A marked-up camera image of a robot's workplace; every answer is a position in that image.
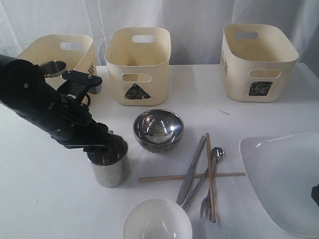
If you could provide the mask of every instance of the robotic arm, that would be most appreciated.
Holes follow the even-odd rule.
[[[95,156],[116,150],[108,127],[95,122],[88,106],[81,103],[102,79],[77,71],[64,72],[62,77],[67,81],[55,90],[46,83],[38,65],[0,55],[0,103],[66,148],[84,148]]]

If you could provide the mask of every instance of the sticker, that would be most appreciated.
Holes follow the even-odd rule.
[[[223,66],[224,66],[224,70],[225,70],[225,75],[227,75],[227,69],[228,69],[228,65],[227,65],[227,61],[225,59],[225,56],[224,56],[224,51],[221,51],[221,63],[223,63]]]
[[[91,66],[90,66],[88,72],[89,72],[91,75],[94,75],[94,65],[93,65],[93,63],[91,64]]]
[[[142,100],[149,99],[150,95],[146,93],[139,85],[133,84],[132,87],[126,92],[125,99],[128,100]]]
[[[250,96],[266,96],[273,83],[270,81],[255,81],[251,83],[249,95]]]

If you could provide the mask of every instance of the white table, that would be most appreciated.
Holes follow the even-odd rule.
[[[68,150],[49,135],[0,106],[0,238],[120,239],[124,219],[133,206],[149,198],[175,201],[182,181],[139,183],[139,177],[184,174],[200,137],[209,132],[212,147],[226,157],[218,172],[244,171],[238,143],[248,136],[319,131],[319,80],[305,64],[297,64],[281,97],[273,103],[243,103],[225,94],[219,65],[170,67],[170,91],[155,107],[127,107],[112,96],[107,68],[90,112],[129,143],[131,176],[120,187],[95,181],[86,154]],[[134,139],[135,117],[164,108],[184,121],[184,137],[166,155],[142,149]],[[207,167],[206,152],[197,172]],[[199,219],[204,182],[187,213],[194,239],[293,238],[272,223],[246,176],[216,179],[217,224]]]

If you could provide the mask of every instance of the white square plate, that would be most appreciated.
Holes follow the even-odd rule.
[[[294,236],[319,238],[319,133],[244,138],[240,153],[253,189],[273,222]]]

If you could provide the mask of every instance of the metal spoon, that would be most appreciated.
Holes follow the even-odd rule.
[[[222,148],[220,147],[215,147],[212,149],[211,151],[211,155],[212,155],[212,159],[215,157],[216,160],[215,160],[215,163],[213,162],[213,165],[212,165],[212,168],[213,168],[213,177],[214,177],[214,174],[215,174],[215,169],[216,169],[216,163],[218,160],[220,160],[223,155],[224,155],[224,151]],[[191,191],[191,193],[189,194],[189,196],[187,197],[184,205],[182,206],[182,208],[184,209],[184,211],[186,211],[191,202],[193,201],[196,193],[198,192],[199,190],[199,187],[201,186],[201,184],[203,183],[205,177],[207,176],[208,174],[208,168],[205,170],[205,172],[203,173],[203,175],[201,176],[201,178],[199,179],[199,181],[197,182],[197,184],[195,185],[195,187],[193,188],[193,190]]]

